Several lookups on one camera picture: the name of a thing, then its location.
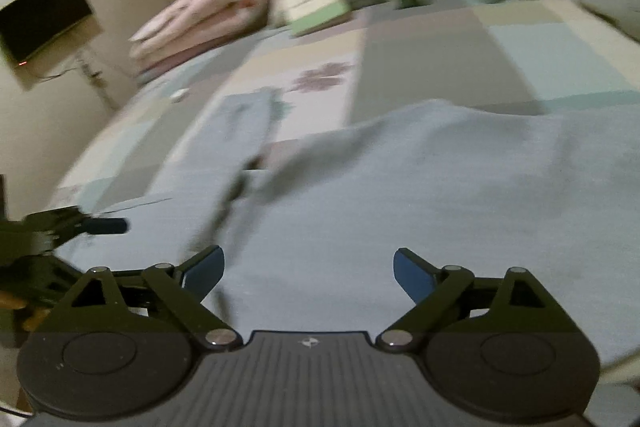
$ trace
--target wall-mounted tv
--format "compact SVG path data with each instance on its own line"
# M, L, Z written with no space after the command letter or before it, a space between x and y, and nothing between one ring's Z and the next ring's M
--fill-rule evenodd
M92 14L87 0L15 0L0 9L0 42L16 64Z

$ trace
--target patchwork quilt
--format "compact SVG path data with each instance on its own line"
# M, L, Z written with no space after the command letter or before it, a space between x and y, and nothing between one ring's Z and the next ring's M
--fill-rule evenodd
M640 44L571 0L380 4L301 38L265 29L140 90L51 205L99 212L145 196L230 94L277 90L278 123L262 155L269 168L304 136L428 99L529 115L640 103L638 64Z

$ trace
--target flower pattern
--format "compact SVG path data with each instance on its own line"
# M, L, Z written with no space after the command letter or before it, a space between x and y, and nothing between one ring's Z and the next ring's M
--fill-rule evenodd
M294 81L289 91L326 91L344 83L343 73L351 69L347 62L328 62L317 70L306 70Z

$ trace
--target logo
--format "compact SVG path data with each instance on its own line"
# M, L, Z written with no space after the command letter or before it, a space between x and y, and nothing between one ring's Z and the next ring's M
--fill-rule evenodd
M320 344L320 341L313 337L307 337L306 339L301 340L299 344L302 344L303 346L311 349L312 347L316 347L318 344Z

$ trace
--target small white object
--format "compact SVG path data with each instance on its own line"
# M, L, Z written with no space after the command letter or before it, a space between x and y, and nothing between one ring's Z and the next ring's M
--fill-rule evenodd
M178 89L169 97L172 102L180 102L189 94L189 89Z

